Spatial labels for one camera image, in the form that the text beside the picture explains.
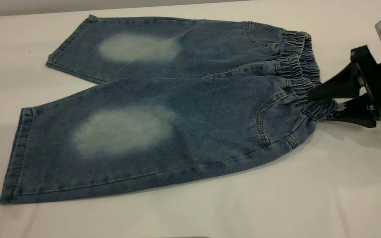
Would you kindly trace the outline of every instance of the white tabletop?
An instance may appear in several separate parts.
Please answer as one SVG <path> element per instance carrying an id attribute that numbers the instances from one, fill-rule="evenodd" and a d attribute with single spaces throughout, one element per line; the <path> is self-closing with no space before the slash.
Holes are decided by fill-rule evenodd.
<path id="1" fill-rule="evenodd" d="M 259 0 L 0 17 L 0 192 L 21 107 L 93 86 L 44 66 L 88 16 L 256 21 L 313 36 L 322 80 L 368 45 L 381 0 Z M 249 171 L 133 194 L 0 205 L 1 238 L 381 238 L 381 125 L 322 122 L 295 151 Z"/>

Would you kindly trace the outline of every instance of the denim shorts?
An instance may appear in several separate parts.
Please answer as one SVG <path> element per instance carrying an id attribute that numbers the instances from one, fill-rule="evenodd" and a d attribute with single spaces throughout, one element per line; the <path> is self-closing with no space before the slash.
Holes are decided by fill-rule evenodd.
<path id="1" fill-rule="evenodd" d="M 290 152 L 335 107 L 307 33 L 247 22 L 89 16 L 48 67 L 98 85 L 23 108 L 0 204 L 128 193 Z"/>

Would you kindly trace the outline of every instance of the front pocket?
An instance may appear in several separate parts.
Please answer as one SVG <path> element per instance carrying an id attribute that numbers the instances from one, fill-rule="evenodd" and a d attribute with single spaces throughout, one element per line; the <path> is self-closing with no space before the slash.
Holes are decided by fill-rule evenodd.
<path id="1" fill-rule="evenodd" d="M 304 117 L 294 98 L 283 91 L 272 97 L 257 116 L 260 139 L 267 146 L 282 140 L 297 129 Z"/>

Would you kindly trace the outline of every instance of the blue denim pants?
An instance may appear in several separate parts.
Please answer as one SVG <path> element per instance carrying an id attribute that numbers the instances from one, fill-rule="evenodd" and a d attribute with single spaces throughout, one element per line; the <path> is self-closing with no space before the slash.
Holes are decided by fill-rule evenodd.
<path id="1" fill-rule="evenodd" d="M 226 175 L 303 143 L 334 109 L 307 33 L 255 22 L 90 16 L 47 66 L 98 85 L 23 108 L 0 204 Z"/>

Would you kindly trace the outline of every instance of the hem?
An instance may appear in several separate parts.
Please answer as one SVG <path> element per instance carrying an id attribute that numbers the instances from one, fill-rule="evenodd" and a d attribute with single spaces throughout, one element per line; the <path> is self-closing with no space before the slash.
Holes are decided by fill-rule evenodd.
<path id="1" fill-rule="evenodd" d="M 93 15 L 89 15 L 87 19 L 85 19 L 80 25 L 76 28 L 76 30 L 52 53 L 48 56 L 47 63 L 45 64 L 47 67 L 52 68 L 57 57 L 62 54 L 62 52 L 68 48 L 68 46 L 81 34 L 87 27 L 89 27 L 92 23 L 96 22 L 98 18 Z"/>
<path id="2" fill-rule="evenodd" d="M 23 169 L 27 141 L 34 119 L 33 109 L 22 108 L 17 131 L 13 141 L 13 147 L 10 154 L 10 160 L 4 178 L 3 190 L 1 193 L 0 204 L 11 203 L 15 196 Z"/>

